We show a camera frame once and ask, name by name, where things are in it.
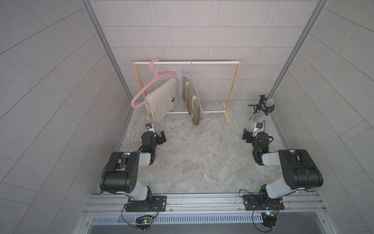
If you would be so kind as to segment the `cream beige scarf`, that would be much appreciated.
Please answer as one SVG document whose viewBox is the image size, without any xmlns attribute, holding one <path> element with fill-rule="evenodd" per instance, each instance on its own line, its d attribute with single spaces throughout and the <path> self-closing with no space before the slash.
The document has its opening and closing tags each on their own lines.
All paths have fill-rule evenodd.
<svg viewBox="0 0 374 234">
<path fill-rule="evenodd" d="M 177 80 L 170 78 L 146 95 L 145 100 L 148 111 L 147 120 L 160 123 L 164 116 L 178 104 Z"/>
</svg>

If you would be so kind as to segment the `pink plastic hanger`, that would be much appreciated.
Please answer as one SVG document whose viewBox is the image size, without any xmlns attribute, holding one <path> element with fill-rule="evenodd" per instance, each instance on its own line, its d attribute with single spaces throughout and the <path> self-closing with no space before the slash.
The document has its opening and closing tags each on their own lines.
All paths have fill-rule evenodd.
<svg viewBox="0 0 374 234">
<path fill-rule="evenodd" d="M 139 108 L 140 106 L 144 105 L 146 102 L 148 102 L 146 99 L 141 102 L 140 104 L 138 105 L 135 105 L 135 101 L 140 97 L 141 94 L 145 93 L 146 89 L 149 88 L 153 83 L 155 83 L 156 81 L 158 81 L 159 79 L 165 77 L 165 76 L 171 76 L 173 75 L 173 78 L 176 79 L 176 72 L 174 71 L 170 71 L 170 72 L 166 72 L 164 74 L 161 74 L 161 75 L 158 75 L 158 71 L 153 69 L 153 65 L 155 62 L 159 62 L 158 59 L 153 59 L 151 62 L 150 62 L 150 70 L 151 72 L 154 73 L 154 79 L 152 81 L 150 81 L 146 86 L 143 86 L 143 88 L 135 95 L 135 97 L 132 99 L 131 101 L 131 107 L 134 108 L 134 109 L 137 109 Z"/>
</svg>

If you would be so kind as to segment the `brown plaid scarf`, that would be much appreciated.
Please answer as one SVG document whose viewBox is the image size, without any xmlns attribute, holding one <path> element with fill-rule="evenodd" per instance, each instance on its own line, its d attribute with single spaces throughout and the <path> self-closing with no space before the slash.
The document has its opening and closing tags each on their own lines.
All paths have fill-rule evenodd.
<svg viewBox="0 0 374 234">
<path fill-rule="evenodd" d="M 200 105 L 198 102 L 197 94 L 195 90 L 192 88 L 189 79 L 187 77 L 183 77 L 183 94 L 182 99 L 186 104 L 188 113 L 192 119 L 192 122 L 195 126 L 198 126 L 200 123 L 201 113 L 200 113 Z"/>
</svg>

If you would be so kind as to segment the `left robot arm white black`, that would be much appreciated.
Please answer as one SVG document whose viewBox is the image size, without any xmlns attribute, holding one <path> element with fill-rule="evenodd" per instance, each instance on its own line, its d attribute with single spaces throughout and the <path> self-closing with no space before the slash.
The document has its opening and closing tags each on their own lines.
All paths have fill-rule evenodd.
<svg viewBox="0 0 374 234">
<path fill-rule="evenodd" d="M 100 189 L 103 192 L 127 196 L 127 212 L 164 211 L 167 197 L 153 197 L 151 188 L 138 182 L 137 176 L 139 167 L 154 163 L 157 146 L 167 141 L 165 133 L 147 131 L 141 139 L 142 145 L 137 151 L 112 152 L 102 171 Z"/>
</svg>

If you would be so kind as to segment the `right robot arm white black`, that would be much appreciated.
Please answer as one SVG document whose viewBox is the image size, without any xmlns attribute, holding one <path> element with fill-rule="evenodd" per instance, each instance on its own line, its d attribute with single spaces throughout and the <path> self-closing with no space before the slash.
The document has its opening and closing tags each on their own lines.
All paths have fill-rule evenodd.
<svg viewBox="0 0 374 234">
<path fill-rule="evenodd" d="M 259 205 L 262 209 L 280 205 L 284 196 L 296 191 L 308 190 L 323 185 L 323 177 L 309 153 L 305 149 L 285 149 L 269 151 L 273 137 L 256 130 L 243 130 L 242 139 L 252 144 L 252 156 L 260 166 L 280 166 L 282 176 L 276 181 L 263 185 L 257 195 L 248 202 Z"/>
</svg>

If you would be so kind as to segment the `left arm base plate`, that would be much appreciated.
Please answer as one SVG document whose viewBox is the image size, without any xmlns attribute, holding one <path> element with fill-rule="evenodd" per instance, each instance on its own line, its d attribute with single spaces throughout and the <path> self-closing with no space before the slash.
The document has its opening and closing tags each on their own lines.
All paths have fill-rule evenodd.
<svg viewBox="0 0 374 234">
<path fill-rule="evenodd" d="M 125 205 L 126 212 L 164 212 L 166 210 L 167 196 L 150 196 L 145 200 L 128 200 Z"/>
</svg>

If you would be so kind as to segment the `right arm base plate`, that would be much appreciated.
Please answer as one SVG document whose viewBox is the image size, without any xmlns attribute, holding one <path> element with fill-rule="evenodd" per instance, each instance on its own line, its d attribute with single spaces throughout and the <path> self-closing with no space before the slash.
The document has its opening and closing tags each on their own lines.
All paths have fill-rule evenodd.
<svg viewBox="0 0 374 234">
<path fill-rule="evenodd" d="M 285 209 L 282 199 L 260 198 L 258 195 L 242 195 L 247 211 L 282 211 Z"/>
</svg>

